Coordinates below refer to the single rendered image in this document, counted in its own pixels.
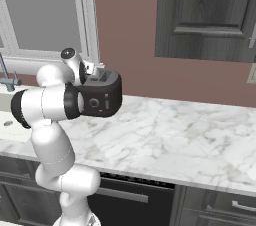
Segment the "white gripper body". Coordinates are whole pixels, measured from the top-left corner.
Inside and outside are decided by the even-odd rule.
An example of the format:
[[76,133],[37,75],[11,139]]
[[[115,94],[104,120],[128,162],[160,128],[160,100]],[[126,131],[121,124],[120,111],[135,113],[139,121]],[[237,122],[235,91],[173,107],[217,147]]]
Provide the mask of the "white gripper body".
[[99,80],[101,75],[104,73],[104,71],[105,71],[104,64],[96,65],[93,69],[93,74],[92,74],[91,78],[95,81]]

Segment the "black toaster with grey top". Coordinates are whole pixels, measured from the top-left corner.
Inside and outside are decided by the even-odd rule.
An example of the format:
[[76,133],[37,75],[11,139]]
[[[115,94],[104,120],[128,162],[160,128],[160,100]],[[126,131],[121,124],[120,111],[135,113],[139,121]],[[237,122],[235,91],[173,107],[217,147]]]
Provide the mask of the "black toaster with grey top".
[[[122,105],[122,78],[114,70],[105,69],[97,81],[88,77],[78,89],[84,98],[82,114],[85,116],[111,117]],[[104,97],[106,93],[110,96],[107,101]]]

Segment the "white framed window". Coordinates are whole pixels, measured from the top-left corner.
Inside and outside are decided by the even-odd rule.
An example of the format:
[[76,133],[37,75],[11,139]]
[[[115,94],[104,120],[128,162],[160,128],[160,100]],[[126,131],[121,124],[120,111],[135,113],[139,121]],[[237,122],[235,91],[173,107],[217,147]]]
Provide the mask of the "white framed window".
[[58,61],[71,47],[100,61],[94,0],[0,0],[0,37],[8,59]]

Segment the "grey metal tap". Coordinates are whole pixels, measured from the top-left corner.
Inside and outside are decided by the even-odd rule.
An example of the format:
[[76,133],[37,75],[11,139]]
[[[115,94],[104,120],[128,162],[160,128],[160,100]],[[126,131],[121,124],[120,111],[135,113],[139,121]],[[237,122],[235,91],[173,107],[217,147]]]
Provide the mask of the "grey metal tap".
[[0,78],[0,84],[4,84],[7,88],[8,92],[12,92],[15,90],[16,86],[20,86],[22,84],[22,80],[17,77],[17,74],[14,73],[14,78],[10,78],[8,75],[7,68],[5,66],[2,54],[0,53],[0,66],[3,70],[4,77]]

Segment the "white sink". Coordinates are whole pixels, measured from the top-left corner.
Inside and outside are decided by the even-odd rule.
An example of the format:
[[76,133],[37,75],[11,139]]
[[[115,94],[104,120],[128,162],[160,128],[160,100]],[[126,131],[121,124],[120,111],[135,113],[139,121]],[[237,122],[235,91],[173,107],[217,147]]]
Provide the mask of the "white sink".
[[27,142],[32,130],[24,128],[11,113],[11,99],[18,92],[28,89],[28,86],[16,86],[9,92],[7,87],[0,84],[0,139],[16,142]]

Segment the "black dishwasher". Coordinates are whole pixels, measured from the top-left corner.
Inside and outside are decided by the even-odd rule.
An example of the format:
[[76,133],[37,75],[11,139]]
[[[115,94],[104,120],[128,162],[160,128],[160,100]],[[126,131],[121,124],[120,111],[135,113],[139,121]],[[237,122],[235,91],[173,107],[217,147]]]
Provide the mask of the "black dishwasher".
[[175,185],[125,175],[100,173],[99,188],[126,191],[148,196],[148,202],[99,195],[88,197],[101,226],[169,226]]

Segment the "dark grey base cupboard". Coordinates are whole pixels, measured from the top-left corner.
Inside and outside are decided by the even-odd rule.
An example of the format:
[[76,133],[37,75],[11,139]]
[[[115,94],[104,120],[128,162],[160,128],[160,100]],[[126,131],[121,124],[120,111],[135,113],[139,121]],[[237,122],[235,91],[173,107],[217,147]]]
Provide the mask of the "dark grey base cupboard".
[[0,219],[23,226],[52,226],[61,215],[59,193],[35,181],[38,162],[0,155]]

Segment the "dark grey drawer front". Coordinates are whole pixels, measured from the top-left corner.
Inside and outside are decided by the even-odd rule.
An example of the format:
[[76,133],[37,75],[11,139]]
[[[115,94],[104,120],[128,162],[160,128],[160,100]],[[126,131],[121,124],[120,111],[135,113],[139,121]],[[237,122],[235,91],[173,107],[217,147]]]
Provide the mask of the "dark grey drawer front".
[[256,197],[187,187],[179,226],[256,226],[256,212],[232,207],[232,200],[256,208]]

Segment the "dark grey wall cupboard door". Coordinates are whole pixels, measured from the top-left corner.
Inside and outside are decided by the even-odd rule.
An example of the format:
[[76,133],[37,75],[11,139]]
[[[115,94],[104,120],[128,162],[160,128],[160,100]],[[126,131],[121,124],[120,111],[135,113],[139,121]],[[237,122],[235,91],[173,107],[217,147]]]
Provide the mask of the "dark grey wall cupboard door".
[[256,0],[157,0],[155,55],[252,63]]

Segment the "beige wall outlet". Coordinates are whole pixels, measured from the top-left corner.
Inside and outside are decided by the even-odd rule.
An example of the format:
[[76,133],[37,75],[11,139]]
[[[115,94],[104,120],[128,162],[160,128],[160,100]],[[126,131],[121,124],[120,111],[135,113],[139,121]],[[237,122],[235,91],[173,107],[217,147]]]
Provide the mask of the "beige wall outlet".
[[256,84],[256,63],[253,63],[247,79],[248,84]]

